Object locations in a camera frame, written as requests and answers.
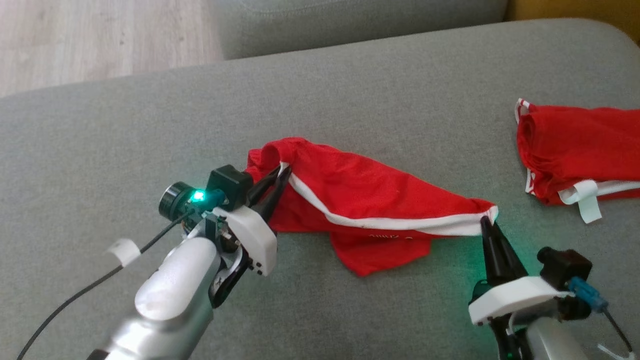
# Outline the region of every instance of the red garment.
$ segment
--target red garment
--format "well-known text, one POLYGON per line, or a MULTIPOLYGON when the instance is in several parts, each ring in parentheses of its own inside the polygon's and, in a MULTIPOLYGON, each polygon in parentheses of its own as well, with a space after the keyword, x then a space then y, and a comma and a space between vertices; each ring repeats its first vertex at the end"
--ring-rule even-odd
POLYGON ((519 99, 516 120, 520 159, 529 171, 526 191, 543 203, 571 203, 563 191, 579 191, 572 187, 582 181, 597 186, 592 196, 640 196, 640 110, 535 106, 519 99))
POLYGON ((258 181, 278 164, 292 174, 270 225, 283 232, 330 232, 338 257, 361 276, 429 254, 432 238, 479 235, 480 218, 494 220, 498 213, 485 200, 302 138, 251 150, 247 171, 258 181))

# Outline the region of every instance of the camera lens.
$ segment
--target camera lens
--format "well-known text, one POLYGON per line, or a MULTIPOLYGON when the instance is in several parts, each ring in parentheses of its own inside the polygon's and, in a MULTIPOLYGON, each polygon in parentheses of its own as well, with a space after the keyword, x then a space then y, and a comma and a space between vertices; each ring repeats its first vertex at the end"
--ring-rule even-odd
POLYGON ((174 221, 187 211, 186 203, 195 191, 195 188, 182 181, 169 186, 160 199, 158 212, 163 217, 174 221))

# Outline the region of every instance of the couch cushion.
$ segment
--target couch cushion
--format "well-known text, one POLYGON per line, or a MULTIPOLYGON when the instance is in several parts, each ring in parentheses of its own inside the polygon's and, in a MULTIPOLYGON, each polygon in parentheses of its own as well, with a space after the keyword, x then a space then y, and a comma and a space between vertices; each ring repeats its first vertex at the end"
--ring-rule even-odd
POLYGON ((500 22, 506 0, 210 0, 225 59, 500 22))
MULTIPOLYGON (((117 264, 107 249, 167 224, 167 185, 203 186, 249 149, 304 136, 357 152, 500 207, 536 273, 542 246, 593 260, 591 282, 640 344, 640 201, 577 208, 524 193, 513 106, 640 107, 640 49, 588 20, 535 20, 226 61, 0 100, 0 348, 20 350, 67 297, 117 264)), ((31 359, 84 359, 180 242, 178 230, 53 321, 31 359)), ((479 238, 434 241, 432 255, 357 278, 325 234, 281 234, 268 278, 246 274, 215 311, 192 359, 493 359, 467 302, 484 275, 479 238)), ((595 355, 621 351, 601 316, 569 325, 595 355)))

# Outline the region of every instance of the wooden floor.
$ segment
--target wooden floor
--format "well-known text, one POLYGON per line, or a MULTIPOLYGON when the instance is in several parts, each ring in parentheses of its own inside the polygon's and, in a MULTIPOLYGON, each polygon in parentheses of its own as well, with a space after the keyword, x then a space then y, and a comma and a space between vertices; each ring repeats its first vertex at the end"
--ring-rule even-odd
POLYGON ((0 97, 221 60, 208 0, 0 0, 0 97))

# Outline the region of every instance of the red fabric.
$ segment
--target red fabric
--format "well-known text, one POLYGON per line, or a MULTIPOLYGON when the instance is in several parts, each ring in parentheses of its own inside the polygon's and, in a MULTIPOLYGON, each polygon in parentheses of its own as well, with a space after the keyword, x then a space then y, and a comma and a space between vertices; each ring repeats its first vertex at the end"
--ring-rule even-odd
MULTIPOLYGON (((530 105, 519 117, 520 159, 543 203, 562 204, 558 191, 586 179, 640 181, 640 110, 530 105)), ((620 197, 640 190, 600 198, 620 197)))
MULTIPOLYGON (((249 152, 247 171, 258 181, 280 162, 302 180, 333 214, 352 219, 424 219, 481 213, 493 206, 467 199, 372 159, 285 138, 249 152)), ((416 230, 364 229, 331 223, 287 186, 270 225, 283 232, 331 233, 342 262, 358 275, 393 268, 429 254, 432 234, 416 230)))

